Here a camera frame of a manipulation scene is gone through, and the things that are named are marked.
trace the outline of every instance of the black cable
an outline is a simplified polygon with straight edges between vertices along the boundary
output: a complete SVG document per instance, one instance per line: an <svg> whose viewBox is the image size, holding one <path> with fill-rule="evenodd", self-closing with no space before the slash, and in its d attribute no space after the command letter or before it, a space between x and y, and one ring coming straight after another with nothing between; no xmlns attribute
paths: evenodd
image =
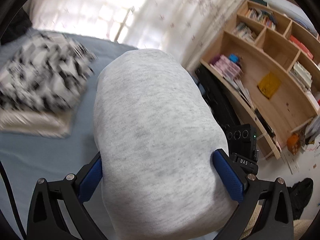
<svg viewBox="0 0 320 240"><path fill-rule="evenodd" d="M20 233L22 235L22 238L24 240L26 240L27 239L27 235L26 235L26 232L24 231L24 228L22 226L21 219L20 219L20 216L19 216L19 212L18 212L18 209L17 209L17 205L16 205L16 202L14 200L13 192L12 192L12 189L11 189L11 186L10 186L10 182L9 182L7 173L5 172L4 167L2 166L1 161L0 161L0 174L1 174L1 177L3 179L5 188L7 190L8 197L9 197L9 200L10 200L11 209L12 209L14 218L16 220L16 223L18 225L19 231L20 231Z"/></svg>

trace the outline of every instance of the blue gripper pad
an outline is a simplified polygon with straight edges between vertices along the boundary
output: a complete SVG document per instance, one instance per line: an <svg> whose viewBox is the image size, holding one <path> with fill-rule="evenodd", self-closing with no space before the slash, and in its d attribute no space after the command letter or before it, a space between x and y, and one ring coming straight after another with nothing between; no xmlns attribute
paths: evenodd
<svg viewBox="0 0 320 240"><path fill-rule="evenodd" d="M231 199L241 203L243 201L243 184L238 176L218 150L213 153L212 161Z"/></svg>
<svg viewBox="0 0 320 240"><path fill-rule="evenodd" d="M90 200L101 179L102 162L99 158L79 185L78 200L80 203Z"/></svg>

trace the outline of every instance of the orange object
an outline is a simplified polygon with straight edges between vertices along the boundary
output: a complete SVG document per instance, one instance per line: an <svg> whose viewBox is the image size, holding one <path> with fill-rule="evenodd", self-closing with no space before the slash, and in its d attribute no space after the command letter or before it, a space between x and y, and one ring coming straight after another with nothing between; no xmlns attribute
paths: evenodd
<svg viewBox="0 0 320 240"><path fill-rule="evenodd" d="M297 39L296 37L294 37L294 36L291 35L290 38L289 38L289 40L292 41L293 43L297 44L297 46L298 46L300 49L302 49L302 51L304 51L304 52L308 55L309 58L313 59L312 53L307 49L306 46L303 45L303 43L301 43L300 41L298 41L298 39Z"/></svg>
<svg viewBox="0 0 320 240"><path fill-rule="evenodd" d="M300 149L300 146L301 146L300 145L300 138L297 133L291 135L287 139L287 148L288 148L289 152L291 152L293 155L296 155L296 153Z"/></svg>

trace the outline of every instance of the black shoe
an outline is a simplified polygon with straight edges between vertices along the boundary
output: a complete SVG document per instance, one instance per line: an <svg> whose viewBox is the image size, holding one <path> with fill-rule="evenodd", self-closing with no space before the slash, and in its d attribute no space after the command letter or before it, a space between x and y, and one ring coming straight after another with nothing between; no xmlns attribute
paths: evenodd
<svg viewBox="0 0 320 240"><path fill-rule="evenodd" d="M288 192L291 200L293 220L300 219L303 209L310 201L313 192L313 180L306 178L292 187L288 187Z"/></svg>

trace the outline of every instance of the pillow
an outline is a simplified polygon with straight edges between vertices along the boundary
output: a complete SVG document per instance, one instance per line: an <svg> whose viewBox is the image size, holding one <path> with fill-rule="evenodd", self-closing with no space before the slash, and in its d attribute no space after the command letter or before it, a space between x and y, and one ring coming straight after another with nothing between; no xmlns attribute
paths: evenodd
<svg viewBox="0 0 320 240"><path fill-rule="evenodd" d="M237 206L211 165L225 135L188 72L156 49L129 51L100 74L94 135L102 195L119 239L190 239Z"/></svg>

